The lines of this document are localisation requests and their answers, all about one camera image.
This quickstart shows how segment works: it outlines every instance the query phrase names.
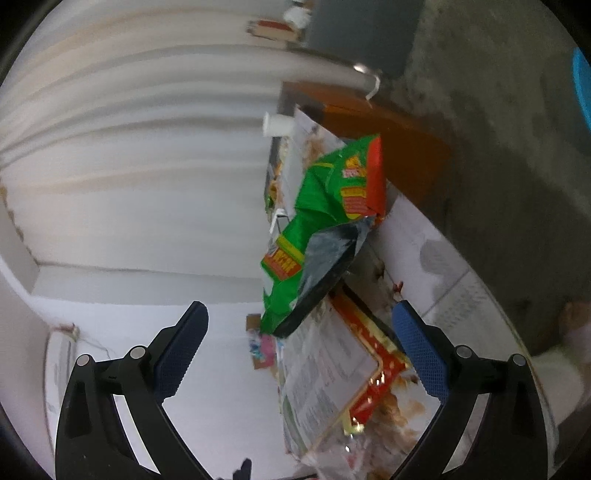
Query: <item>white wall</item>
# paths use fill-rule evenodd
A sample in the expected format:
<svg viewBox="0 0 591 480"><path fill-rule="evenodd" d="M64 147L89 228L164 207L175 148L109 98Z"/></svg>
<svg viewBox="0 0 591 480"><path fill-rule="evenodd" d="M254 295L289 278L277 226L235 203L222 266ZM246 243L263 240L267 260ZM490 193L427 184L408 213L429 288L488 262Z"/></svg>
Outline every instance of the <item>white wall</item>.
<svg viewBox="0 0 591 480"><path fill-rule="evenodd" d="M43 397L48 335L47 324L0 275L0 402L33 457L54 475Z"/></svg>
<svg viewBox="0 0 591 480"><path fill-rule="evenodd" d="M120 305L185 305L260 301L256 278L214 275L100 270L42 265L33 291L36 297Z"/></svg>
<svg viewBox="0 0 591 480"><path fill-rule="evenodd" d="M135 345L148 345L162 328L174 325L187 306L35 300L35 308L52 323L78 325L77 354L89 353L97 361L124 356ZM253 461L254 480L290 477L298 468L285 453L277 383L268 371L253 370L250 359L245 318L261 309L261 303L208 306L205 340L178 393L164 402L179 434L214 478L231 478L246 457ZM123 400L116 400L138 460L154 468Z"/></svg>
<svg viewBox="0 0 591 480"><path fill-rule="evenodd" d="M291 6L290 0L166 0L167 8L207 8L230 11L255 17L281 19L283 12ZM137 10L137 6L150 9L161 7L163 0L130 0L125 2L105 2L102 0L62 1L54 14L44 21L43 32L38 33L24 49L25 54L34 48L37 42L63 38L72 33L74 28L83 28L97 18L113 14L125 14Z"/></svg>
<svg viewBox="0 0 591 480"><path fill-rule="evenodd" d="M4 202L0 200L0 270L10 277L12 288L33 289L39 267L17 234Z"/></svg>

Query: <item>screw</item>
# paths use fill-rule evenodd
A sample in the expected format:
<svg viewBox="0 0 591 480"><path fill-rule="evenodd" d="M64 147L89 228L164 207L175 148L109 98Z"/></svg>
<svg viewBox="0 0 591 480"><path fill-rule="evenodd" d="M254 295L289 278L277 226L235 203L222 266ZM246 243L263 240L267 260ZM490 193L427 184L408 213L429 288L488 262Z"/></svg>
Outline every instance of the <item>screw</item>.
<svg viewBox="0 0 591 480"><path fill-rule="evenodd" d="M466 345L460 345L458 348L456 348L456 353L462 358L470 358L472 356L472 350L470 350Z"/></svg>
<svg viewBox="0 0 591 480"><path fill-rule="evenodd" d="M146 353L146 349L144 347L136 346L131 349L131 351L129 352L129 356L131 358L133 358L134 360L137 360L138 358L142 358L145 353Z"/></svg>
<svg viewBox="0 0 591 480"><path fill-rule="evenodd" d="M518 353L516 355L513 355L513 361L515 362L516 365L519 365L520 367L524 367L525 364L527 363L525 361L525 357L523 355L518 354Z"/></svg>
<svg viewBox="0 0 591 480"><path fill-rule="evenodd" d="M79 367L83 367L85 366L88 362L90 361L90 356L89 355L80 355L78 357L78 360L76 360L76 365L78 365Z"/></svg>

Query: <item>green snack bag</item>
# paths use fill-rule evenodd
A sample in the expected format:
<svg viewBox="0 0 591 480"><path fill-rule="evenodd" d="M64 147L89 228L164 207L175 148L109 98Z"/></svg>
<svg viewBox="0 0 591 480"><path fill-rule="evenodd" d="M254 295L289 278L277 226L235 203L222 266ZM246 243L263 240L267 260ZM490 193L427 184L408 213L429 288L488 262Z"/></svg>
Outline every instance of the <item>green snack bag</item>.
<svg viewBox="0 0 591 480"><path fill-rule="evenodd" d="M273 333L294 310L312 235L363 217L383 217L385 179L379 137L362 138L313 163L302 181L295 210L294 219L261 261L265 306L262 333ZM298 308L298 319L290 317L292 325L306 316L301 316Z"/></svg>

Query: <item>blue gripper pad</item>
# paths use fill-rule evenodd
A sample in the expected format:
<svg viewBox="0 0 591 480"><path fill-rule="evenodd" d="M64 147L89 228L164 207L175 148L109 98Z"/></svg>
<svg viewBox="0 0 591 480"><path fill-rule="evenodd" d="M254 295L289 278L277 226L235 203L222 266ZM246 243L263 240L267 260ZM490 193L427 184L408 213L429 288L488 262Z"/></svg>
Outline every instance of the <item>blue gripper pad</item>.
<svg viewBox="0 0 591 480"><path fill-rule="evenodd" d="M176 325L174 336L154 367L154 397L162 402L178 390L209 325L203 303L193 302Z"/></svg>
<svg viewBox="0 0 591 480"><path fill-rule="evenodd" d="M407 301L392 309L392 328L425 390L443 404L449 396L447 365L423 331L425 324Z"/></svg>

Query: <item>newspaper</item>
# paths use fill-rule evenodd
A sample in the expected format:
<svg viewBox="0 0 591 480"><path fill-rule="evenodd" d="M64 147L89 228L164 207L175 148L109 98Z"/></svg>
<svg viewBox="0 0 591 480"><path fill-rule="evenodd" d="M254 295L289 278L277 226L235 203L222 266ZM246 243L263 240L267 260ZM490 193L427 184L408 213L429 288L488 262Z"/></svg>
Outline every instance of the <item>newspaper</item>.
<svg viewBox="0 0 591 480"><path fill-rule="evenodd" d="M285 441L302 458L377 372L378 362L323 300L278 344L278 369Z"/></svg>

